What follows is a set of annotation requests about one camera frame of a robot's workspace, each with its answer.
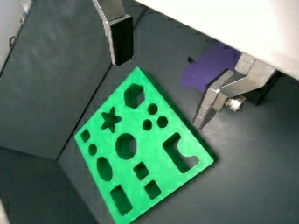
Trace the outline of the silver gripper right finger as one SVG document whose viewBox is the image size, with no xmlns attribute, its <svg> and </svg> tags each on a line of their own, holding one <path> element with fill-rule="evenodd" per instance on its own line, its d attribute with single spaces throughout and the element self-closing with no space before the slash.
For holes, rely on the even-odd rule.
<svg viewBox="0 0 299 224">
<path fill-rule="evenodd" d="M 197 129 L 224 108 L 237 112 L 244 101 L 259 104 L 279 78 L 276 69 L 245 53 L 240 54 L 235 69 L 225 69 L 205 87 L 192 120 Z"/>
</svg>

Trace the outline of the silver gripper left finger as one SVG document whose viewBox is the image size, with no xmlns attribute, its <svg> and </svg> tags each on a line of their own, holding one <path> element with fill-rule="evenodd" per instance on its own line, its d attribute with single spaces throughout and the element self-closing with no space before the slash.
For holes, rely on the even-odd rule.
<svg viewBox="0 0 299 224">
<path fill-rule="evenodd" d="M 133 18 L 125 14 L 121 0 L 92 0 L 103 21 L 111 60 L 123 65 L 133 56 Z"/>
</svg>

